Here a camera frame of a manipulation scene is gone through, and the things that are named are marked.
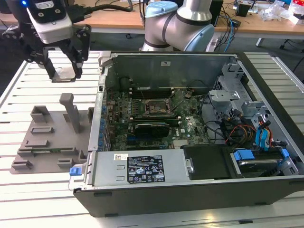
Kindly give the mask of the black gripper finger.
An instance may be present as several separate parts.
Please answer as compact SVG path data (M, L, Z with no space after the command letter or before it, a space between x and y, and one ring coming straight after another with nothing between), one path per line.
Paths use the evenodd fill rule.
M84 25L76 30L75 36L81 43L81 49L78 51L72 42L72 39L61 41L60 49L72 63L75 76L73 79L79 79L82 75L82 65L88 60L91 43L92 28L90 25Z
M36 30L32 26L10 26L2 37L21 51L20 57L28 63L36 62L44 68L50 79L56 74L56 70L48 57L48 50Z

